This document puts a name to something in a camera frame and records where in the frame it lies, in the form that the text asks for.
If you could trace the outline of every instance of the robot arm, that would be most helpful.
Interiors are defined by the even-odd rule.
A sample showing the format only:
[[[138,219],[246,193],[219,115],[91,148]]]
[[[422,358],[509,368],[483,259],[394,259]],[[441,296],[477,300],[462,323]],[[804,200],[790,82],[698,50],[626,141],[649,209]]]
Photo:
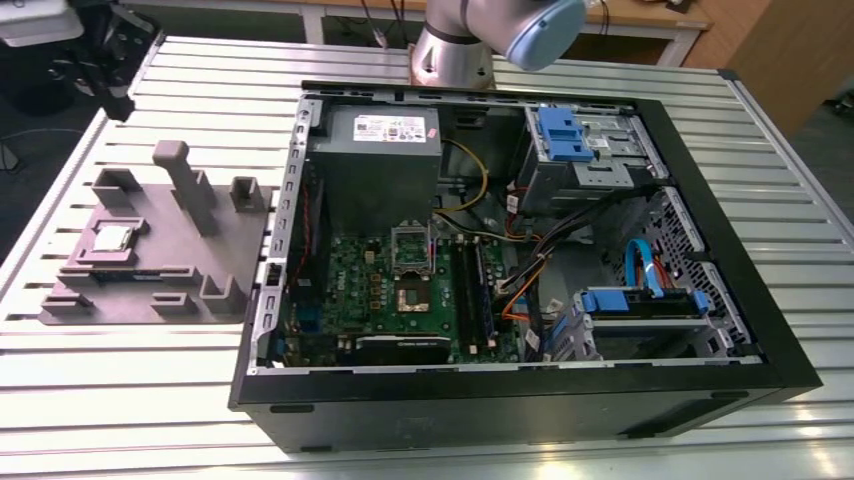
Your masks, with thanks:
[[[547,67],[582,27],[585,0],[433,0],[413,52],[422,85],[486,88],[493,50],[523,70]]]
[[[106,0],[0,0],[0,40],[54,47],[51,75],[98,97],[107,116],[127,120],[134,75],[159,28]]]

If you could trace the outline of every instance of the blue plastic clip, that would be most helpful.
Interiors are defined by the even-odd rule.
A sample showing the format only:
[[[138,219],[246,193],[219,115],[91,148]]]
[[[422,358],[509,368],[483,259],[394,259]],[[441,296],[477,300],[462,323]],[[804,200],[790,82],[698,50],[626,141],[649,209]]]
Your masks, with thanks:
[[[622,290],[590,290],[582,293],[585,312],[627,312],[629,301]]]
[[[658,277],[655,276],[655,264],[653,263],[653,248],[650,243],[642,238],[633,238],[626,246],[626,284],[634,286],[635,278],[635,249],[641,252],[643,260],[643,275],[646,277],[646,287],[653,290],[653,298],[662,298],[665,291],[658,285]]]
[[[573,110],[569,108],[541,108],[539,127],[549,147],[549,160],[558,162],[590,163],[594,153],[585,145],[582,133]]]
[[[706,315],[709,313],[709,310],[711,309],[706,292],[694,290],[694,303],[697,304],[697,310],[699,310],[699,313],[702,315]]]

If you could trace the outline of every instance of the slotted metal tabletop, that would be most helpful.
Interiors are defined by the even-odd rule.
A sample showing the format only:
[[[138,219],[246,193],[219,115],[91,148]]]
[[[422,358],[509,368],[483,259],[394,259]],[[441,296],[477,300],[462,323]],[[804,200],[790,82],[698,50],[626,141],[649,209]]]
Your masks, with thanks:
[[[0,474],[91,478],[836,478],[854,475],[853,229],[738,82],[714,71],[497,60],[499,88],[661,100],[825,387],[673,439],[288,456],[226,408],[240,326],[47,327],[36,316],[96,204],[90,182],[194,147],[212,184],[279,188],[304,79],[407,82],[403,51],[171,37],[126,124],[98,115],[0,269]]]

